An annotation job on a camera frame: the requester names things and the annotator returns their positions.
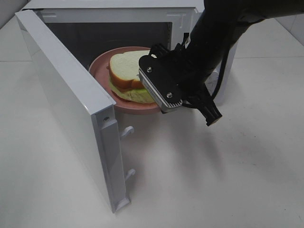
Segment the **sandwich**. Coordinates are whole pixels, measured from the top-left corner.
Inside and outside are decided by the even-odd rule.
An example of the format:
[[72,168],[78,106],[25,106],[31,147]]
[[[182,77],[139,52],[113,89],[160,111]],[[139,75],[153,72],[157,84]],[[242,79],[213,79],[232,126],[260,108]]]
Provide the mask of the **sandwich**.
[[109,62],[110,88],[122,100],[143,104],[155,102],[138,76],[138,61],[142,56],[148,54],[148,50],[128,51],[111,57]]

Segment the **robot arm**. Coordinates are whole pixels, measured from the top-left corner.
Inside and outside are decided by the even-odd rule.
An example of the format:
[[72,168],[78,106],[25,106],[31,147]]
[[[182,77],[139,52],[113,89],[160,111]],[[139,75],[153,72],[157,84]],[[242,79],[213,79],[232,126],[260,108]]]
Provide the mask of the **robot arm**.
[[[197,108],[209,126],[222,117],[213,99],[231,47],[253,24],[301,13],[304,0],[205,0],[188,46],[186,40],[172,51],[152,46],[149,55],[139,61],[140,79],[163,112],[182,105]],[[210,95],[205,81],[221,60],[218,85]]]

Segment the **plate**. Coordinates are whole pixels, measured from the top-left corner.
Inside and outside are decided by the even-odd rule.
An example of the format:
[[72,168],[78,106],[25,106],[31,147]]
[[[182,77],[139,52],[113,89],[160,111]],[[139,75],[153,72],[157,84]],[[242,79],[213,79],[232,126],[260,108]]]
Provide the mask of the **plate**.
[[98,56],[89,68],[90,74],[107,91],[107,93],[116,101],[115,109],[126,114],[146,115],[160,112],[161,109],[154,102],[150,104],[141,104],[133,101],[125,101],[115,95],[109,85],[110,72],[109,62],[113,55],[122,54],[127,51],[150,50],[147,47],[120,47],[104,52]]

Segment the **microwave door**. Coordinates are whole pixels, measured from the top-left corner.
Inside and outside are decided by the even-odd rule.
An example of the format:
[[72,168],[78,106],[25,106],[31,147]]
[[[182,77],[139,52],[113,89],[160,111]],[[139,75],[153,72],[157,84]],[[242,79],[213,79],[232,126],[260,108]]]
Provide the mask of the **microwave door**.
[[32,10],[16,13],[50,107],[112,212],[129,202],[115,101]]

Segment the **microwave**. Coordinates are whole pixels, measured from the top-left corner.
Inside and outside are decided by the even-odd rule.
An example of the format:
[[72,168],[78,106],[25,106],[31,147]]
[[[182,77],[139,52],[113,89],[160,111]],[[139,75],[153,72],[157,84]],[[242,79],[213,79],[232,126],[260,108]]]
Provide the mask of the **microwave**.
[[52,112],[113,213],[130,202],[125,181],[133,170],[123,169],[120,140],[133,128],[119,132],[115,101],[89,66],[114,48],[174,49],[203,11],[202,0],[31,0],[16,13]]

